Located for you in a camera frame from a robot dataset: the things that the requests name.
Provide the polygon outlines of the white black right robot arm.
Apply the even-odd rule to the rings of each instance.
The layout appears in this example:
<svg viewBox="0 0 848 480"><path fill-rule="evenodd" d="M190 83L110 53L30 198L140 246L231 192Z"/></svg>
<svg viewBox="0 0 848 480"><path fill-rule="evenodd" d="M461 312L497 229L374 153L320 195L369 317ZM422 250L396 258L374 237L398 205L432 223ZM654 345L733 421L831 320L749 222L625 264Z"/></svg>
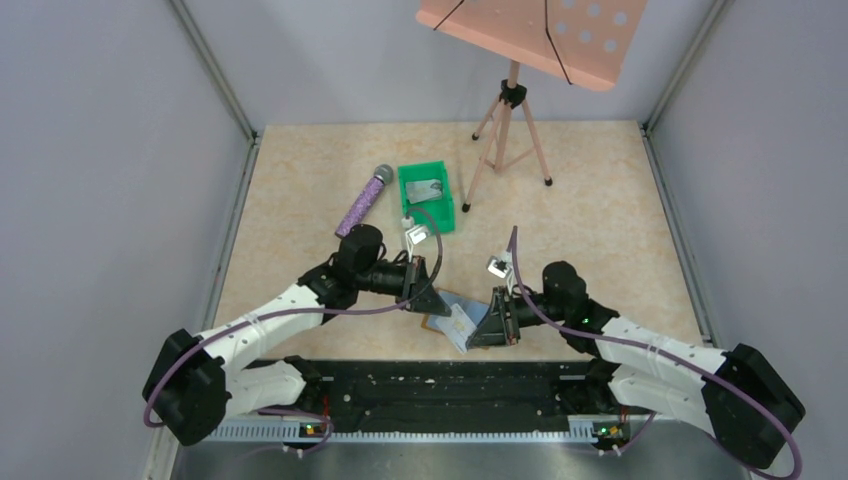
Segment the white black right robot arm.
<svg viewBox="0 0 848 480"><path fill-rule="evenodd" d="M712 437L747 467L766 469L806 409L757 349L696 346L654 332L592 299L565 261L548 264L542 288L518 280L511 260L490 258L504 280L466 337L469 349L512 346L520 331L548 325L575 351L591 356L587 380L600 406L638 407L673 417Z"/></svg>

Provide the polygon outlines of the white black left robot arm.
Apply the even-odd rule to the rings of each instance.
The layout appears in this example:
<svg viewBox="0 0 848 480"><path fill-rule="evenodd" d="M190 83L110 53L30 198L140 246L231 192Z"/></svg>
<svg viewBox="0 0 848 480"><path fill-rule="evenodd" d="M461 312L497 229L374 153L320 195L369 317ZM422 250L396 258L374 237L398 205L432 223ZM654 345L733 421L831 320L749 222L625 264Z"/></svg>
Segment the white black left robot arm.
<svg viewBox="0 0 848 480"><path fill-rule="evenodd" d="M166 428L183 446L208 437L224 420L266 407L294 405L320 380L309 365L289 357L264 367L260 359L284 341L339 316L358 316L360 293L393 298L365 315L408 311L447 316L435 272L407 250L387 260L382 232L354 226L323 263L300 276L268 303L222 326L167 337L142 390L143 422Z"/></svg>

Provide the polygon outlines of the yellow leather card holder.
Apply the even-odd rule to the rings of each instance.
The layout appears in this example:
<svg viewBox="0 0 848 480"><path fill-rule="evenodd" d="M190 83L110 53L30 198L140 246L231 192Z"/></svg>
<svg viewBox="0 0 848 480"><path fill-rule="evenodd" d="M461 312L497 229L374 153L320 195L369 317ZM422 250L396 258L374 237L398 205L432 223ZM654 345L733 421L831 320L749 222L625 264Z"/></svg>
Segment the yellow leather card holder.
<svg viewBox="0 0 848 480"><path fill-rule="evenodd" d="M487 303L448 290L438 289L437 293L451 308L451 314L447 317L426 315L421 327L429 332L446 335L457 332L468 336L481 324L489 308Z"/></svg>

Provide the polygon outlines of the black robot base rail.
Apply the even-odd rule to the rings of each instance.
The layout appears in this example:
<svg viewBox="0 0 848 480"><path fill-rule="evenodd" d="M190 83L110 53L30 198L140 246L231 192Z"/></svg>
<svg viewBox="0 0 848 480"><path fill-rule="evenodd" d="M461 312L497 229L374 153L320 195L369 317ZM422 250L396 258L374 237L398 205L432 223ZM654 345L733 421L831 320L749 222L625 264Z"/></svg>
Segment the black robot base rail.
<svg viewBox="0 0 848 480"><path fill-rule="evenodd" d="M236 387L224 385L219 360L190 359L154 399L153 411L183 445L211 435L235 407ZM294 400L272 394L268 405L328 417L342 434L525 434L565 432L570 417L645 413L620 403L611 387L614 364L589 362L310 361L300 356L256 360L243 373L294 367L306 385ZM728 451L753 465L761 415L738 396L707 382L707 426Z"/></svg>

